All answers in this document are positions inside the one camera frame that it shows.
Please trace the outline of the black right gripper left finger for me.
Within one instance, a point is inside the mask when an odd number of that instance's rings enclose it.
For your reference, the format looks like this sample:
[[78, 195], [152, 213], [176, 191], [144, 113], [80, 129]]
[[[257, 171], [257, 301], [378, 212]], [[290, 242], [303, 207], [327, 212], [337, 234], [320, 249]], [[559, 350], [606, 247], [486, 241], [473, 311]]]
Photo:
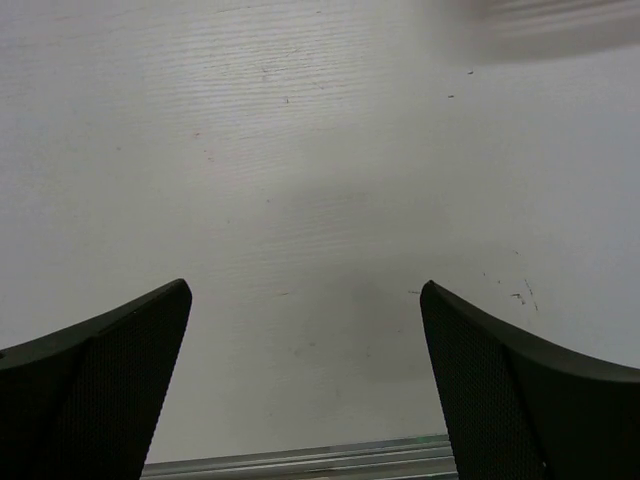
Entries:
[[191, 304], [177, 279], [2, 350], [2, 478], [140, 478]]

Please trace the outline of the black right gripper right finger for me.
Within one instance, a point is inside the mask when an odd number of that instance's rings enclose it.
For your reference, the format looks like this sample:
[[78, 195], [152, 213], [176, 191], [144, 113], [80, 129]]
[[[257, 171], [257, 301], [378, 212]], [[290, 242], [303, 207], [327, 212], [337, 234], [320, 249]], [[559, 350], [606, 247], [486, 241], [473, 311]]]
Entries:
[[637, 369], [544, 340], [433, 281], [420, 308], [460, 478], [638, 478]]

